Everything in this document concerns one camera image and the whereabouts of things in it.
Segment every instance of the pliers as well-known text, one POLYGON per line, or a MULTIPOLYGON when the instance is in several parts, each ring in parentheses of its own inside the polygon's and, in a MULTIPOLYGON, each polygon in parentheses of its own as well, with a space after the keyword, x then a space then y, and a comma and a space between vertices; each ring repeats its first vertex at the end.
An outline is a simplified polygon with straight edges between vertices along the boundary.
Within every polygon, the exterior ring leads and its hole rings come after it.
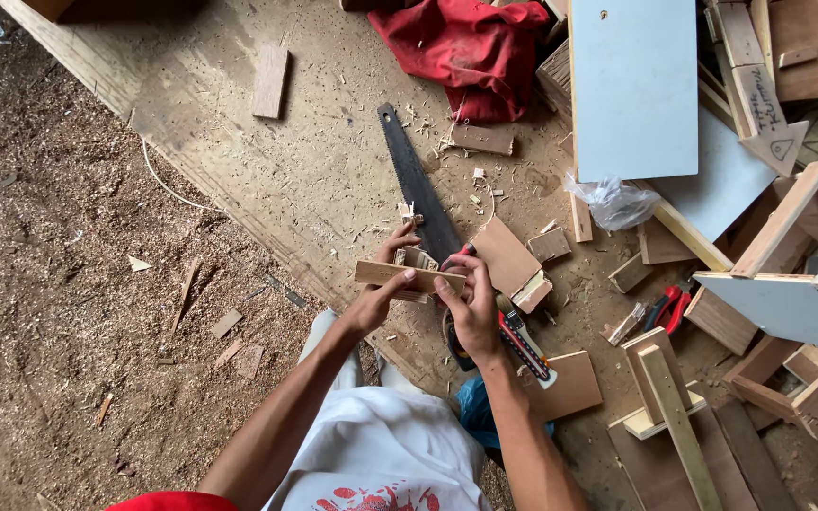
POLYGON ((671 319, 665 325, 665 332, 672 335, 680 328, 684 320, 684 312, 687 306, 693 300, 690 294, 690 282, 684 281, 676 285, 669 285, 665 287, 665 294, 655 302, 652 310, 649 311, 649 317, 645 319, 645 325, 642 327, 643 332, 649 332, 659 325, 665 312, 671 313, 671 319))

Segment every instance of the cable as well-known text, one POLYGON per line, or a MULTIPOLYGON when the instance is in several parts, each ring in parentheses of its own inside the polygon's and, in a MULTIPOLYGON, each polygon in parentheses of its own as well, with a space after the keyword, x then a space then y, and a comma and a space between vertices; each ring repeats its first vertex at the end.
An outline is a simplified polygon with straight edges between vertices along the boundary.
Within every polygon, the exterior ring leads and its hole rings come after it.
POLYGON ((158 175, 157 175, 157 174, 156 174, 156 173, 153 171, 153 167, 151 167, 151 166, 150 166, 150 157, 148 157, 148 156, 147 156, 147 143, 146 143, 146 142, 144 142, 143 137, 141 137, 141 146, 143 147, 143 160, 144 160, 144 162, 147 164, 147 168, 149 168, 149 169, 150 169, 150 173, 151 173, 151 174, 153 174, 153 178, 154 178, 154 179, 156 179, 156 182, 157 182, 157 183, 159 183, 159 184, 160 184, 160 185, 161 185, 163 188, 165 188, 167 192, 169 192, 170 194, 172 194, 172 195, 173 195, 173 197, 175 197, 175 198, 179 199, 180 201, 182 201, 182 202, 184 202, 184 203, 187 203, 187 204, 189 204, 189 205, 193 205, 194 207, 200 207, 201 209, 207 209, 207 210, 210 210, 210 211, 216 211, 216 212, 218 212, 218 213, 225 213, 225 212, 224 212, 224 211, 222 211, 221 209, 216 209, 215 207, 208 207, 208 206, 206 206, 206 205, 200 205, 200 204, 198 204, 198 203, 193 203, 193 202, 191 202, 190 200, 188 200, 188 199, 186 199, 186 198, 182 197, 181 195, 177 194, 176 192, 172 191, 172 189, 170 189, 170 188, 169 188, 169 186, 167 186, 167 185, 166 185, 166 183, 164 183, 164 182, 163 182, 163 180, 162 180, 162 179, 160 179, 160 176, 158 176, 158 175))

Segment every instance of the red cloth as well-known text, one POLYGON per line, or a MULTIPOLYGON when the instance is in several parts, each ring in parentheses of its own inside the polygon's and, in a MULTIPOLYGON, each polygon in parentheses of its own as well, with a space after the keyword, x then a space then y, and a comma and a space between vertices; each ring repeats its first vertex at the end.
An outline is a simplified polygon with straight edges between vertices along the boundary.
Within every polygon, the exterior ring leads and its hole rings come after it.
POLYGON ((454 115, 462 103, 454 121, 516 121, 525 112, 535 72, 527 29, 548 21, 537 2, 425 0, 395 13, 371 11, 368 20, 404 72, 445 86, 454 115))
POLYGON ((144 493, 107 507, 107 511, 238 511, 220 495, 198 492, 144 493))

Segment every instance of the plastic bag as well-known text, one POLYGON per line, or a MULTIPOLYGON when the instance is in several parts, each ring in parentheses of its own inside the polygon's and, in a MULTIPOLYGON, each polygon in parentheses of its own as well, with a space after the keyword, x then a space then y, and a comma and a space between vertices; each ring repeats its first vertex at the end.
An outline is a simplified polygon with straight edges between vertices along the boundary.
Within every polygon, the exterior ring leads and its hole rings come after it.
POLYGON ((639 226, 652 217, 655 203, 662 198, 651 190, 624 185, 617 176, 598 183, 577 183, 568 172, 563 177, 563 189, 588 203, 596 225, 606 231, 639 226))
MULTIPOLYGON (((484 390, 482 377, 478 376, 466 380, 456 393, 456 401, 460 403, 460 424, 469 432, 472 438, 478 440, 485 447, 501 448, 501 441, 497 438, 497 426, 494 425, 494 415, 491 413, 491 403, 488 393, 484 390)), ((548 435, 554 434, 554 423, 544 425, 548 435)))

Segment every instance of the white panel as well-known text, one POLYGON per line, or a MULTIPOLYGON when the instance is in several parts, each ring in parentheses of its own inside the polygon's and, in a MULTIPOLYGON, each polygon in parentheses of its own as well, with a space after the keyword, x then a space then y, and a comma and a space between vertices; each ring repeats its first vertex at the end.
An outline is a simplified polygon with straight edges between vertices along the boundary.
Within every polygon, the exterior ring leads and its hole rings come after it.
POLYGON ((694 278, 767 334, 818 344, 818 290, 811 284, 812 276, 785 278, 760 273, 755 279, 746 279, 696 272, 694 278))
POLYGON ((715 241, 775 178, 775 171, 747 151, 736 133, 700 107, 699 173, 651 179, 649 184, 705 239, 715 241))
POLYGON ((580 181, 696 174, 695 4, 570 4, 580 181))

